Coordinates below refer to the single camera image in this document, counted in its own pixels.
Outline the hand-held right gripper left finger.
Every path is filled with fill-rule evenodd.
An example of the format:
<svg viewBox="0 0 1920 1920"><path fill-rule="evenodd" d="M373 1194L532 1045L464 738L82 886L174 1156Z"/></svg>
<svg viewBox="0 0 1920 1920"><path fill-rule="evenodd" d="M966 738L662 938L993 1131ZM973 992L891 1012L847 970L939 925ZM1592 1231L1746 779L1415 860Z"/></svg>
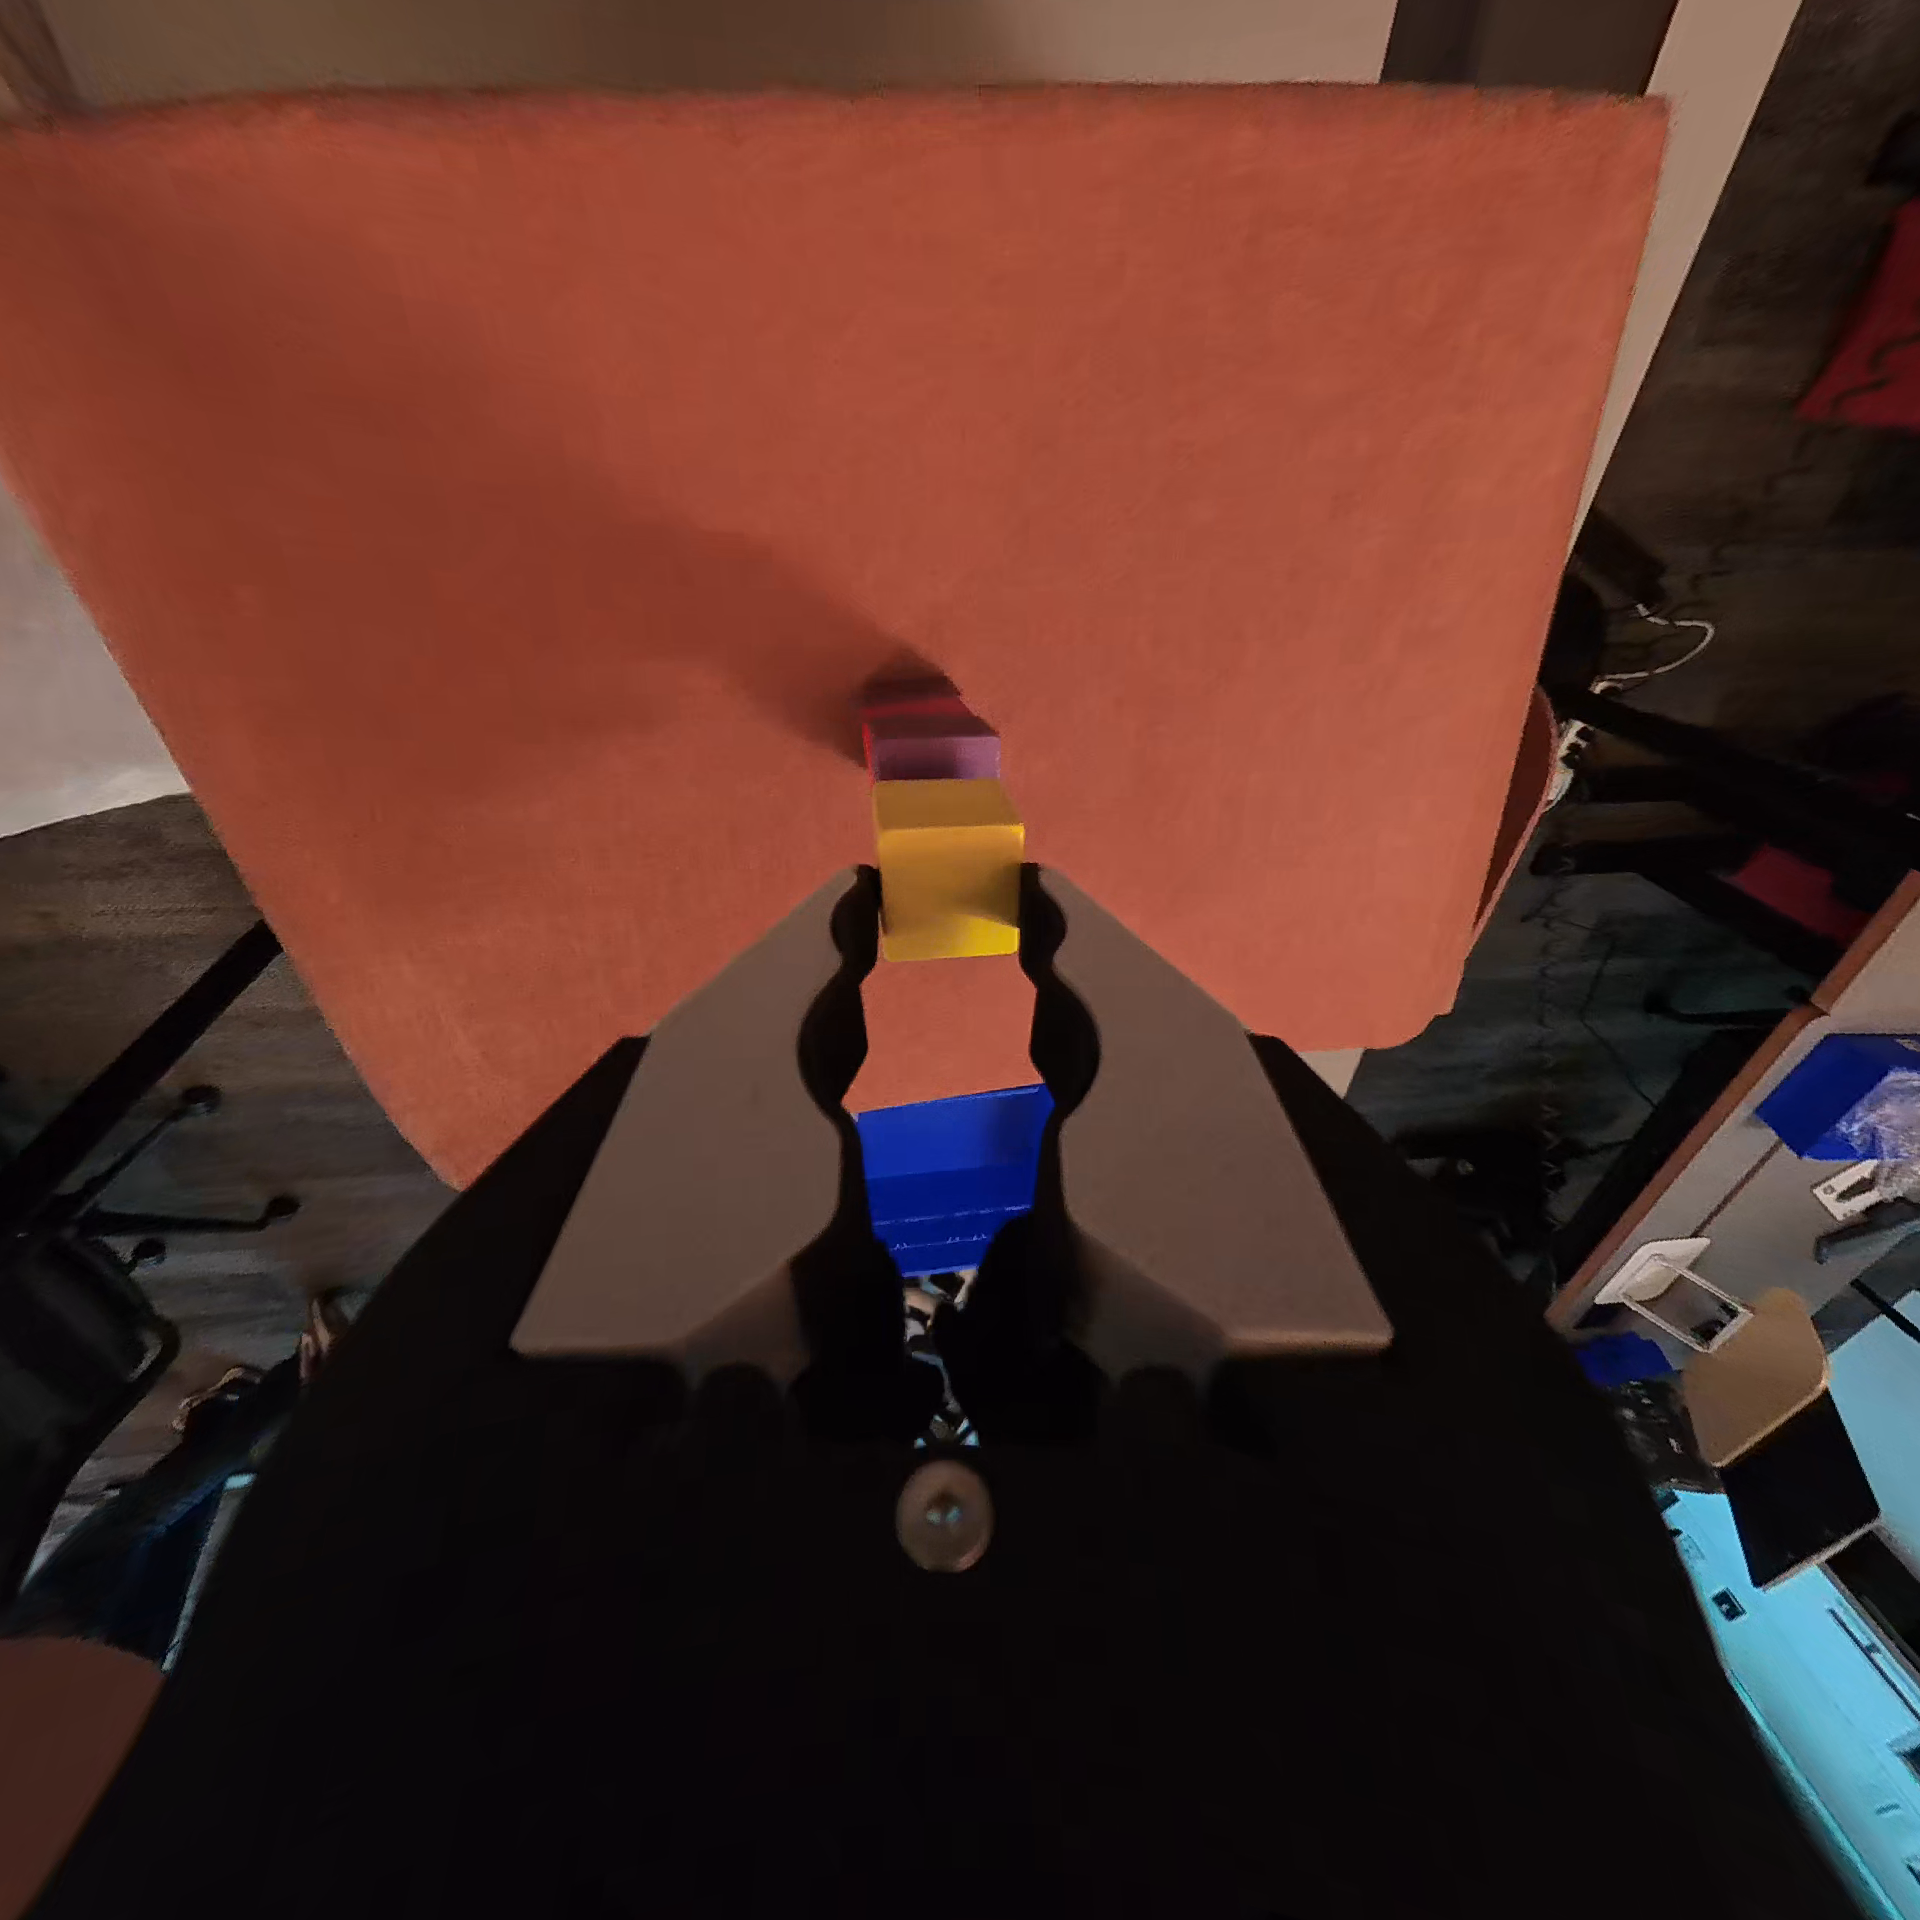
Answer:
<svg viewBox="0 0 1920 1920"><path fill-rule="evenodd" d="M847 1166L847 1115L813 1091L802 1033L837 986L866 980L874 934L874 878L833 872L657 1019L509 1333L518 1358L794 1385L792 1266L833 1229Z"/></svg>

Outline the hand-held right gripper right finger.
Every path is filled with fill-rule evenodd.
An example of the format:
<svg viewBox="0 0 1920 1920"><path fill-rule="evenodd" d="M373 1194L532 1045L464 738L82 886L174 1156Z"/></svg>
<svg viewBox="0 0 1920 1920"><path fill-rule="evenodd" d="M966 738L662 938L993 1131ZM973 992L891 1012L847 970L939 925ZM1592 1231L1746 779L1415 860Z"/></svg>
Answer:
<svg viewBox="0 0 1920 1920"><path fill-rule="evenodd" d="M1378 1358L1392 1322L1243 1023L1080 886L1024 865L1045 1216L1105 1377Z"/></svg>

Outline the blue plastic bin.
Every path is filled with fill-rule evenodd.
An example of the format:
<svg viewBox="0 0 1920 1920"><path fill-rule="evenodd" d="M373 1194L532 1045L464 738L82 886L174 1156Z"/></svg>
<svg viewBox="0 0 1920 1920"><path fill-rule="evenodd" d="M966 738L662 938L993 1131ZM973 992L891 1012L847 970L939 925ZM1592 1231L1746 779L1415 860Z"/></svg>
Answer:
<svg viewBox="0 0 1920 1920"><path fill-rule="evenodd" d="M973 1272L1032 1211L1048 1121L1038 1083L855 1118L874 1231L902 1282Z"/></svg>

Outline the yellow wooden cube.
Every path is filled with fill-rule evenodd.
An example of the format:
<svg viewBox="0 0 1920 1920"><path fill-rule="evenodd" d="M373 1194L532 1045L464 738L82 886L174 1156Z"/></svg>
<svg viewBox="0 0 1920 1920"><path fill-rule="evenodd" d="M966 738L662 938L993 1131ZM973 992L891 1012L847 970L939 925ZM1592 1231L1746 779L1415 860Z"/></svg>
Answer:
<svg viewBox="0 0 1920 1920"><path fill-rule="evenodd" d="M881 957L998 957L1022 947L1024 827L998 779L874 785Z"/></svg>

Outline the small black device stand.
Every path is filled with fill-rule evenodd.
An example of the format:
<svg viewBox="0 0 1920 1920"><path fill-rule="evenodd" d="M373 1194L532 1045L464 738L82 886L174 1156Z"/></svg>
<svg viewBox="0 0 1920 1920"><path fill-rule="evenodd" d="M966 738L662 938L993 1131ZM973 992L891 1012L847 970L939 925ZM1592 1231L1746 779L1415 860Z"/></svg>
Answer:
<svg viewBox="0 0 1920 1920"><path fill-rule="evenodd" d="M935 1379L935 1404L932 1412L919 1436L919 1451L935 1446L961 1446L976 1451L982 1432L973 1428L973 1416L956 1399L948 1358L935 1342L935 1317L942 1310L958 1310L969 1300L969 1289L976 1282L976 1269L958 1272L935 1272L935 1277L909 1277L902 1284L902 1349L907 1358Z"/></svg>

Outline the white display stand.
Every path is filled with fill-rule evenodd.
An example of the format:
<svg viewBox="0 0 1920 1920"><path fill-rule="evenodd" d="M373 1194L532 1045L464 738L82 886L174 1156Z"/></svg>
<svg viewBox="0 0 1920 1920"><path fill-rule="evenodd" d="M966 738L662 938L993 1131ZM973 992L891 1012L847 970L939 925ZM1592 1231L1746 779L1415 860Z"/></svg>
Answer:
<svg viewBox="0 0 1920 1920"><path fill-rule="evenodd" d="M1714 1236L1645 1240L1596 1292L1600 1310L1627 1310L1660 1341L1714 1354L1735 1341L1754 1305L1702 1272Z"/></svg>

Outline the brown edged grey table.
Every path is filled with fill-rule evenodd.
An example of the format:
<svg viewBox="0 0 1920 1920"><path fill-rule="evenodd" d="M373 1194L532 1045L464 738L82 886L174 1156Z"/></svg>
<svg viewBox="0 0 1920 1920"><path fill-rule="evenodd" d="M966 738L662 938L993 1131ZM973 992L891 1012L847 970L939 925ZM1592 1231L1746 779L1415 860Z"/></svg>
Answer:
<svg viewBox="0 0 1920 1920"><path fill-rule="evenodd" d="M1574 1333L1617 1266L1649 1240L1706 1229L1775 1151L1757 1108L1831 1033L1916 1033L1916 872L1902 878L1814 999L1765 1033L1754 1058L1623 1199L1587 1259L1556 1284L1548 1322Z"/></svg>

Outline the wooden panel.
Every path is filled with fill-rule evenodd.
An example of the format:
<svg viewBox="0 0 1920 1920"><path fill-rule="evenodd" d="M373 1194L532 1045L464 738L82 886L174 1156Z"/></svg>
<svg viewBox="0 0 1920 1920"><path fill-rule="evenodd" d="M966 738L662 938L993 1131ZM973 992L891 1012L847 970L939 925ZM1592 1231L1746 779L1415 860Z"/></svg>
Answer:
<svg viewBox="0 0 1920 1920"><path fill-rule="evenodd" d="M1814 1310L1799 1292L1771 1289L1735 1333L1683 1369L1678 1404L1698 1458L1720 1474L1814 1411L1828 1388L1831 1362Z"/></svg>

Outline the black office chair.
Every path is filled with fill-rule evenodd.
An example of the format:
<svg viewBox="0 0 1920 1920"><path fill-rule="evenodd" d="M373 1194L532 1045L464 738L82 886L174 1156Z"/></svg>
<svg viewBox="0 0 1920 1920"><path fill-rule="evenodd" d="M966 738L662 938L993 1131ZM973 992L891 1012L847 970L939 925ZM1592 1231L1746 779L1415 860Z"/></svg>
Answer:
<svg viewBox="0 0 1920 1920"><path fill-rule="evenodd" d="M4 1151L4 1605L17 1597L36 1552L82 1475L183 1349L138 1269L170 1236L264 1231L292 1214L274 1194L249 1216L114 1214L104 1190L170 1127L210 1118L221 1091L185 1088L107 1168L91 1156L130 1118L104 1095L78 1095L17 1151Z"/></svg>

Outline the clear plastic wrap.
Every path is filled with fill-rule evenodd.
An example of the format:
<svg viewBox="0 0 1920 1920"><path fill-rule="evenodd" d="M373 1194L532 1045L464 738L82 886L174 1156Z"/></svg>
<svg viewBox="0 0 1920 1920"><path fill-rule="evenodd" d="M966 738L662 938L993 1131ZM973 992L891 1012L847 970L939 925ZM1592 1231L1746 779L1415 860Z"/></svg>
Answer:
<svg viewBox="0 0 1920 1920"><path fill-rule="evenodd" d="M1852 1162L1916 1166L1916 1070L1889 1070L1836 1118Z"/></svg>

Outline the red bag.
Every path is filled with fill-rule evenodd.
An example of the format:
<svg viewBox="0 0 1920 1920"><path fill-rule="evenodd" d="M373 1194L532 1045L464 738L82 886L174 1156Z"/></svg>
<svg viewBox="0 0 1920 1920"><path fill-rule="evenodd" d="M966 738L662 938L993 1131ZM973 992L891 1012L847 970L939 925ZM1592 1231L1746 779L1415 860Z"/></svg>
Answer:
<svg viewBox="0 0 1920 1920"><path fill-rule="evenodd" d="M1916 200L1893 213L1879 262L1793 415L1916 436Z"/></svg>

